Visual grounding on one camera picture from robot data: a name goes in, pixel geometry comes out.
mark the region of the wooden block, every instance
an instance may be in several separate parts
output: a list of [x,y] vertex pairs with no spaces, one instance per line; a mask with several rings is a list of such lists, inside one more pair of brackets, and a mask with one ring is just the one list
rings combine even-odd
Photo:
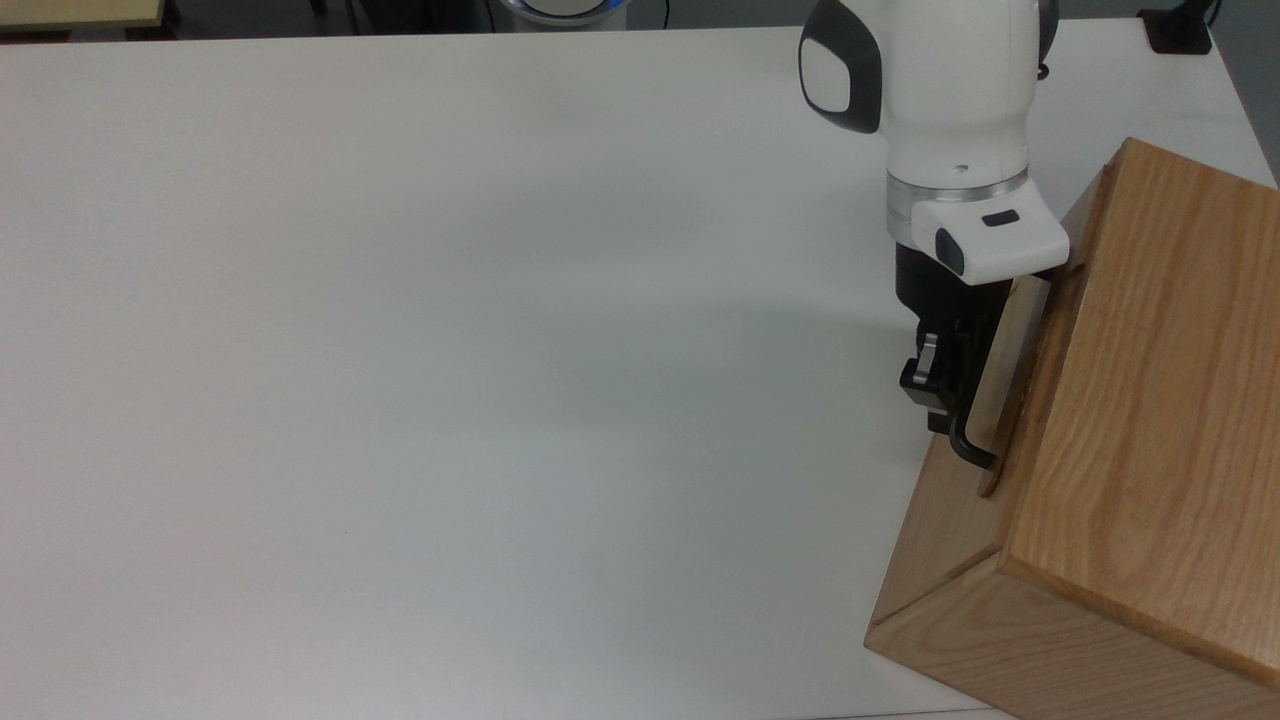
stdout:
[[0,0],[0,31],[159,26],[164,0]]
[[1280,717],[1280,193],[1130,140],[1064,224],[995,493],[931,448],[868,647],[1028,720]]

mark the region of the light wood surface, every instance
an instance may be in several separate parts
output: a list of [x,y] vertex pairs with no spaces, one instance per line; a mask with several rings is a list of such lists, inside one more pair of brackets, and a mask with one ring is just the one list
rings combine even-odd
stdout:
[[160,24],[164,0],[0,0],[0,31]]
[[[1101,173],[1062,220],[1075,250],[1052,293],[1034,278],[1019,279],[1010,292],[972,420],[975,442],[995,448],[1000,465],[995,473],[983,471],[956,457],[947,438],[933,438],[876,601],[873,624],[982,562],[1004,544],[1016,488],[1025,480],[1023,469],[1032,465],[1019,459],[1034,452],[1042,432],[1037,419],[1043,413],[1038,409],[1052,397],[1056,378],[1056,373],[1032,378],[1029,370],[1061,363],[1083,288],[1083,272],[1076,268],[1101,211],[1094,201],[1106,177]],[[1041,327],[1037,318],[1046,302],[1052,304],[1053,311]],[[992,484],[992,492],[984,493]]]
[[1280,193],[1130,141],[1010,571],[1280,688],[1277,357]]
[[1021,580],[992,557],[867,647],[1028,720],[1274,720],[1280,696]]

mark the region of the black object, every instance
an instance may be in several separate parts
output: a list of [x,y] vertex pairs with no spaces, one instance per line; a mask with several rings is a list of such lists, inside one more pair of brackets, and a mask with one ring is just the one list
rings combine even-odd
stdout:
[[1187,0],[1172,10],[1139,10],[1151,49],[1161,55],[1208,55],[1213,41],[1208,36],[1204,13],[1213,3]]
[[951,237],[945,229],[938,229],[933,236],[933,254],[938,256],[938,263],[946,265],[952,273],[957,275],[964,274],[964,250],[960,250],[960,245],[956,243],[956,238]]
[[998,228],[1000,225],[1009,225],[1020,220],[1021,217],[1018,215],[1018,210],[1009,209],[1004,213],[993,213],[991,215],[982,217],[982,224],[988,228]]
[[[943,236],[950,238],[940,231],[940,243]],[[1012,281],[968,286],[928,255],[896,247],[897,299],[920,319],[916,356],[904,365],[899,386],[929,410],[929,429],[946,434],[961,460],[989,470],[996,456],[970,442],[966,428]]]
[[1048,58],[1048,49],[1053,46],[1053,38],[1057,37],[1057,23],[1062,17],[1062,9],[1059,6],[1057,0],[1041,0],[1041,65],[1044,64],[1044,59]]
[[804,91],[805,102],[815,113],[845,129],[863,133],[879,129],[883,74],[879,45],[876,44],[872,31],[840,0],[818,0],[800,33],[797,61],[801,78],[805,41],[817,42],[831,50],[849,69],[849,109],[833,113],[814,105],[801,81],[800,88]]

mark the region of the wooden box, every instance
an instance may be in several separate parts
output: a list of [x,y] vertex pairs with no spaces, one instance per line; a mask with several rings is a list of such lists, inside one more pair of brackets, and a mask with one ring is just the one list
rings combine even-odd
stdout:
[[1280,193],[1130,140],[1064,224],[867,647],[1025,720],[1280,719]]

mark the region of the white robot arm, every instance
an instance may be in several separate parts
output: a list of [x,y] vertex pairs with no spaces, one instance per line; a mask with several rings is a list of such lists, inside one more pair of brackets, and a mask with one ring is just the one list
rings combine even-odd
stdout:
[[964,436],[1009,281],[1070,245],[1028,176],[1027,113],[1056,0],[819,0],[800,40],[805,100],[888,143],[897,295],[919,318],[901,384],[966,460]]

